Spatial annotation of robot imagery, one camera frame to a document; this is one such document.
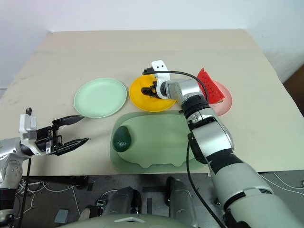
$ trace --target green cutting board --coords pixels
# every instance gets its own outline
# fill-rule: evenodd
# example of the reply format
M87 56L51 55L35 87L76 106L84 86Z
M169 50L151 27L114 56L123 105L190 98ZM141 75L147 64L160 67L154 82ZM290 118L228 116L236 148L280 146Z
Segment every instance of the green cutting board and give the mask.
M186 171L187 134L190 132L184 115L178 111L160 113L138 112L117 120L114 132L120 126L129 129L132 143L125 152L116 152L112 145L110 157L114 166L122 172L147 173ZM203 164L189 154L191 169Z

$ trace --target watermelon slice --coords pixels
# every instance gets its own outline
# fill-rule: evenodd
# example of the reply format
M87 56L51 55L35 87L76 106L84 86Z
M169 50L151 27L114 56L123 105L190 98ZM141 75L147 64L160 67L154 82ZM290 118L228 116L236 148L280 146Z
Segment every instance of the watermelon slice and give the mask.
M217 85L212 81L211 77L208 75L208 73L205 71L204 68L202 68L198 74L198 79L204 83L205 87L207 88L207 92L209 95L209 103L215 104L222 102L225 98L224 94L220 91L220 89L217 87ZM204 92L203 87L199 84L201 91L203 92L204 96L206 97L206 94Z

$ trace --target green plate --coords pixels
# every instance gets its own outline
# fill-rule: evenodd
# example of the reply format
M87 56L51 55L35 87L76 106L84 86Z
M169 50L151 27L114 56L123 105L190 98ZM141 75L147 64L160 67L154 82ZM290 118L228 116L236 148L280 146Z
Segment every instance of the green plate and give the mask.
M75 94L74 107L89 118L102 118L116 113L125 103L127 90L114 78L98 78L84 84Z
M128 150L118 153L112 144L115 131L128 127L132 143ZM187 134L184 115L178 111L159 113L136 112L121 116L112 132L110 157L114 167L122 173L155 173L186 171ZM203 166L189 153L190 169Z

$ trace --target floor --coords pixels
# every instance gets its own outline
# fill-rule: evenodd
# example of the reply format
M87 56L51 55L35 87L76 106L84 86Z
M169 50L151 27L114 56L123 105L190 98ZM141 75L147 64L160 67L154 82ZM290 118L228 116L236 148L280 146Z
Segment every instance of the floor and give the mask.
M304 181L304 171L283 171L277 173L281 179L291 186L301 187L302 181ZM266 178L272 182L284 186L273 173L263 174ZM192 201L197 213L199 225L201 228L217 228L219 227L213 218L209 215L207 210L201 204L195 193L190 187L186 174L171 174L171 176L180 179L187 186L192 194ZM143 187L160 187L164 186L169 174L143 174L143 175L101 175L90 176L89 182L93 183L93 189L87 191L87 189L78 190L75 188L76 198L80 210L82 211L87 205L95 205L96 199L99 198L104 192L112 189L119 189L127 186L131 186L137 189L142 195L142 212L147 212L147 198L152 198L152 214L168 216L168 207L164 203L163 192L143 192ZM213 203L215 195L213 192L213 186L211 178L207 174L192 174L193 181L199 192L209 204L209 206L215 211L215 213L221 217L222 211L217 205ZM287 204L290 210L304 223L304 196L282 190L272 184L270 186L275 191L275 194L279 195L283 201ZM35 189L37 186L30 186L31 189ZM50 183L48 187L52 190L63 190L69 186L63 184ZM27 198L25 209L30 207L32 196ZM15 208L18 210L19 203L15 202ZM68 209L69 217L68 223L78 220L79 214L76 209L76 203L74 195L71 189L54 193L45 189L36 192L33 200L32 209L24 214L23 228L39 227L39 228L53 228L58 227L59 224L54 222L56 213L59 209Z

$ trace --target table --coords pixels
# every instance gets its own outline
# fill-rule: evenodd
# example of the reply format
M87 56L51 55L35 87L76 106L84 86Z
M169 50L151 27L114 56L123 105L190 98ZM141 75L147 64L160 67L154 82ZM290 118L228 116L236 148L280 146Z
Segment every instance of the table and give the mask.
M84 83L112 77L129 88L158 59L170 70L192 74L204 67L230 90L233 106L220 119L240 159L256 171L304 169L304 119L262 51L239 29L49 33L0 100L0 138L18 136L19 115L27 107L38 117L38 128L49 126L77 114L73 97ZM112 116L61 128L64 142L90 140L62 156L33 157L31 175L118 174L109 156L112 127L136 111L128 98ZM194 172L208 171L204 166Z

